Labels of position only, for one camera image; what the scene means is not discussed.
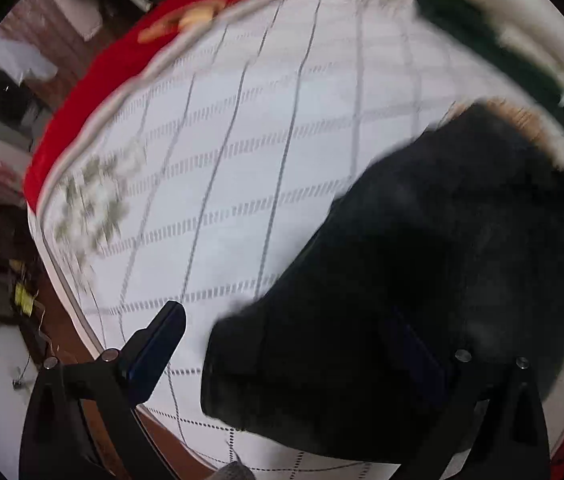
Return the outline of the black leather jacket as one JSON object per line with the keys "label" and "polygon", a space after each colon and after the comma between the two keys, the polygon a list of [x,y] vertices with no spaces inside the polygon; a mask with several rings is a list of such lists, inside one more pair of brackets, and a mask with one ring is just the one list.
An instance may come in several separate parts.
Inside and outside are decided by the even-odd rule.
{"label": "black leather jacket", "polygon": [[564,169],[474,104],[376,160],[258,299],[220,318],[205,415],[324,457],[459,451],[477,404],[564,363]]}

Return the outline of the green striped sweater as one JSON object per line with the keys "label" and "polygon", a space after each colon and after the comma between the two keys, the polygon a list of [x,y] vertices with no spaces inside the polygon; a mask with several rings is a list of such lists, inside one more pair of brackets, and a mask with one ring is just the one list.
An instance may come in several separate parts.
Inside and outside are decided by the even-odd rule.
{"label": "green striped sweater", "polygon": [[465,0],[416,0],[422,18],[504,73],[564,128],[564,84],[532,58],[508,47],[485,13]]}

